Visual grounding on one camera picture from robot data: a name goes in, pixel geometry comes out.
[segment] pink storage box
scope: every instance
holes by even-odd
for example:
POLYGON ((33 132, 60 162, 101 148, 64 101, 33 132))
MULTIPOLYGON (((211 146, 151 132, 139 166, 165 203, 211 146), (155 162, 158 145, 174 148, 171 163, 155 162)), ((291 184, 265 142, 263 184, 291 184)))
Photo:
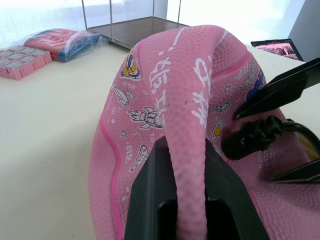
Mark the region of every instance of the pink storage box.
POLYGON ((0 77, 21 80, 52 62, 50 52, 25 46, 0 50, 0 77))

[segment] white table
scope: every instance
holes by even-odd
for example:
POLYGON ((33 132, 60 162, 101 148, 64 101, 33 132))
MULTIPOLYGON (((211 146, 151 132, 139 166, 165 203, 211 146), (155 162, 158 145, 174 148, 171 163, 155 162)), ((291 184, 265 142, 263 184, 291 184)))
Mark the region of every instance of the white table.
MULTIPOLYGON (((302 62, 248 46, 268 81, 302 62)), ((127 50, 106 45, 21 81, 0 78, 0 239, 94 240, 88 165, 95 128, 127 50)), ((318 136, 320 85, 284 106, 318 136)))

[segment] cartoon sticker print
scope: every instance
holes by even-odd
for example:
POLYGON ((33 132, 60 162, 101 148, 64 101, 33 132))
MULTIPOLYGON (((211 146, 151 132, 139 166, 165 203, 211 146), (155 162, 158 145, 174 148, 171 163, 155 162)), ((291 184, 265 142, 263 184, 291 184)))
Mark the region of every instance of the cartoon sticker print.
POLYGON ((230 108, 229 101, 221 102, 218 106, 212 107, 211 114, 224 113, 224 112, 228 111, 229 108, 230 108))
POLYGON ((136 136, 136 135, 138 135, 139 137, 141 137, 138 132, 132 133, 132 136, 136 136))
POLYGON ((144 109, 146 112, 140 110, 127 111, 127 114, 130 115, 133 122, 142 122, 143 124, 139 128, 146 130, 150 127, 155 129, 162 129, 162 119, 158 113, 150 106, 145 106, 144 109))
POLYGON ((263 85, 264 85, 264 73, 262 72, 262 70, 260 70, 258 78, 256 79, 254 85, 246 95, 246 100, 248 101, 250 98, 252 98, 257 91, 262 89, 263 85))
POLYGON ((118 98, 118 102, 123 104, 123 106, 120 107, 118 109, 118 111, 121 111, 129 103, 131 103, 132 101, 135 100, 135 97, 133 96, 133 94, 129 90, 127 90, 127 91, 120 90, 119 88, 117 88, 117 84, 115 82, 112 83, 112 87, 111 88, 114 90, 114 92, 115 92, 115 94, 116 94, 116 96, 118 98))
POLYGON ((227 86, 225 86, 224 87, 224 93, 228 94, 231 91, 231 88, 232 88, 231 84, 228 84, 227 86))
POLYGON ((256 62, 254 61, 252 64, 252 68, 249 73, 249 76, 246 78, 241 88, 243 88, 244 86, 251 85, 255 80, 255 74, 256 74, 256 62))
POLYGON ((219 154, 219 155, 224 154, 224 153, 222 152, 222 150, 221 150, 220 148, 218 148, 216 145, 214 145, 214 149, 215 149, 215 152, 216 152, 217 154, 219 154))
POLYGON ((218 121, 215 125, 212 126, 211 140, 215 141, 222 134, 222 121, 218 121))
POLYGON ((121 132, 120 132, 120 137, 121 138, 123 138, 123 139, 125 139, 125 138, 127 138, 127 132, 125 131, 125 130, 122 130, 121 132))
POLYGON ((133 172, 140 164, 144 163, 149 156, 148 149, 145 145, 141 145, 139 154, 136 157, 134 163, 130 167, 130 172, 133 172))
POLYGON ((129 52, 128 56, 125 59, 125 66, 120 72, 120 78, 130 78, 132 81, 140 81, 140 71, 137 67, 136 61, 132 55, 132 52, 129 52))

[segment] laptop screen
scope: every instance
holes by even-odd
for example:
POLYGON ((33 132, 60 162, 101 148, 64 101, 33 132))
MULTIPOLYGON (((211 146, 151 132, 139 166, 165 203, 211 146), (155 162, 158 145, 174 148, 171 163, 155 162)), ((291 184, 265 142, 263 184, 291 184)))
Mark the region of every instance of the laptop screen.
POLYGON ((303 61, 291 39, 256 41, 251 44, 257 49, 261 49, 269 53, 303 61))

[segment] glass box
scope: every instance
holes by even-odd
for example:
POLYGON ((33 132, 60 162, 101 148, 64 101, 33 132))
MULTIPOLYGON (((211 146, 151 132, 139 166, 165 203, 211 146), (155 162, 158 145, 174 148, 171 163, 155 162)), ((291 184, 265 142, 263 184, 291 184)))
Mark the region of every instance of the glass box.
POLYGON ((128 49, 153 34, 187 26, 179 23, 181 0, 95 1, 93 7, 92 0, 82 0, 87 31, 128 49), (168 8, 177 11, 176 21, 167 19, 168 8))

